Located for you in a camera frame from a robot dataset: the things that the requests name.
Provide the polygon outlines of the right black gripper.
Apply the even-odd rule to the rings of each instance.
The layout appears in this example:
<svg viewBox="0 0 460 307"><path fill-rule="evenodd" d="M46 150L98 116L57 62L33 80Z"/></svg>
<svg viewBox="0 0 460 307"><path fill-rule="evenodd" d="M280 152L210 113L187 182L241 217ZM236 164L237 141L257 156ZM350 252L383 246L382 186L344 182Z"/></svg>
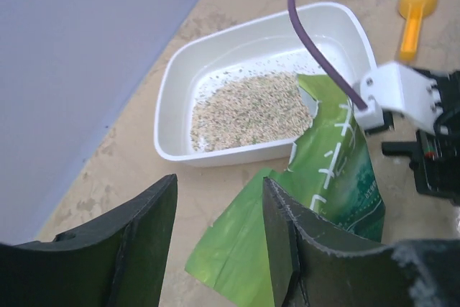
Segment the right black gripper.
<svg viewBox="0 0 460 307"><path fill-rule="evenodd" d="M451 73L418 69L419 73L437 82L434 90L441 100L435 103L442 110L434 124L435 134L416 132L418 151L410 163L415 187L422 195L443 198L459 205L459 71Z"/></svg>

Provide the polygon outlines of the cat litter pile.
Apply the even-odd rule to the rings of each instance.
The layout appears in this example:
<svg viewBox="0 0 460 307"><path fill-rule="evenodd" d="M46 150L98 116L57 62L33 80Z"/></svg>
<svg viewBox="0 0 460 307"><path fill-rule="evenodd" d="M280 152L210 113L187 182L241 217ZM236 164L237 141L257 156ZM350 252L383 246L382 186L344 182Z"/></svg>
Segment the cat litter pile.
<svg viewBox="0 0 460 307"><path fill-rule="evenodd" d="M293 73L256 75L228 81L196 101L190 140L197 152L214 152L292 139L311 127Z"/></svg>

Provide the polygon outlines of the black bag clip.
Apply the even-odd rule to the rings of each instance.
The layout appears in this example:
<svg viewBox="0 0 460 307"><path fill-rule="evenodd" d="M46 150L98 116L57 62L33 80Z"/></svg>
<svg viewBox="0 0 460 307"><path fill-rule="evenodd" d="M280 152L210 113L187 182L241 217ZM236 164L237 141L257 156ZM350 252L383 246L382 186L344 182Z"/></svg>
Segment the black bag clip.
<svg viewBox="0 0 460 307"><path fill-rule="evenodd" d="M417 142L383 142L382 154L388 157L412 158L417 150Z"/></svg>

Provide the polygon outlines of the green litter bag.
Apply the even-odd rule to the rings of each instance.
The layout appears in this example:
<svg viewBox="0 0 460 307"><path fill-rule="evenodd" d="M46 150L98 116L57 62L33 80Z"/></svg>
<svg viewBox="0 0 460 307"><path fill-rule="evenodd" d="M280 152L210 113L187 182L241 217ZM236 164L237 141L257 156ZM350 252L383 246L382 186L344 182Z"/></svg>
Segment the green litter bag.
<svg viewBox="0 0 460 307"><path fill-rule="evenodd" d="M185 266L238 306L274 303L262 215L266 177L345 230L375 242L382 238L385 204L348 98L325 75L299 75L298 85L318 111L293 144L287 169L260 170L206 230Z"/></svg>

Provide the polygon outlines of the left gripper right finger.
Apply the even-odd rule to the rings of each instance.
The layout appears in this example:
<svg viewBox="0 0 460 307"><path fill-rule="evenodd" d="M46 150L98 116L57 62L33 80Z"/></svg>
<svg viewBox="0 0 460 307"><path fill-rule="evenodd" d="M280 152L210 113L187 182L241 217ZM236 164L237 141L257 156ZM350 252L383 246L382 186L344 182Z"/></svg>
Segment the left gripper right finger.
<svg viewBox="0 0 460 307"><path fill-rule="evenodd" d="M362 238L263 180L263 219L276 306L458 306L459 241Z"/></svg>

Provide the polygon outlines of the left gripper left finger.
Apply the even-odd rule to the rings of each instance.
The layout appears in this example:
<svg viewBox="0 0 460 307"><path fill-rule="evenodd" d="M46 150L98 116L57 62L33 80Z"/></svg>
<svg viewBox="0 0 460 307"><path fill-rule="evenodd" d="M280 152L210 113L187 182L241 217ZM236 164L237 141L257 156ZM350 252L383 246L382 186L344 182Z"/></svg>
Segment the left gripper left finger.
<svg viewBox="0 0 460 307"><path fill-rule="evenodd" d="M158 306L178 201L166 175L51 242L1 245L2 306Z"/></svg>

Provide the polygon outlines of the white litter box tray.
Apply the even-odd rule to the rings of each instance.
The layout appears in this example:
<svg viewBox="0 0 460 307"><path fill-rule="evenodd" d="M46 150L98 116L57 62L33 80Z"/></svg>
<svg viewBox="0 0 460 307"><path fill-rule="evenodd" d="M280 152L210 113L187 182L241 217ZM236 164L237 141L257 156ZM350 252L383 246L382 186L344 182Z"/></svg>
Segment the white litter box tray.
<svg viewBox="0 0 460 307"><path fill-rule="evenodd" d="M197 167L287 157L326 119L353 122L345 94L278 12L189 42L170 59L153 140L161 158Z"/></svg>

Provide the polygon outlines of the yellow plastic scoop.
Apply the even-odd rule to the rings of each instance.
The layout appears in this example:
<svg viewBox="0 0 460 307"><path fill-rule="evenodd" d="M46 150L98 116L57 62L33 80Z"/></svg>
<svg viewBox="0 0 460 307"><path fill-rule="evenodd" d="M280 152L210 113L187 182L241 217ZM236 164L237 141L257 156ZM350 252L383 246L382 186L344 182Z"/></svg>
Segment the yellow plastic scoop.
<svg viewBox="0 0 460 307"><path fill-rule="evenodd" d="M405 19L398 53L401 61L408 62L415 58L423 19L436 10L437 3L438 0L399 0L398 11Z"/></svg>

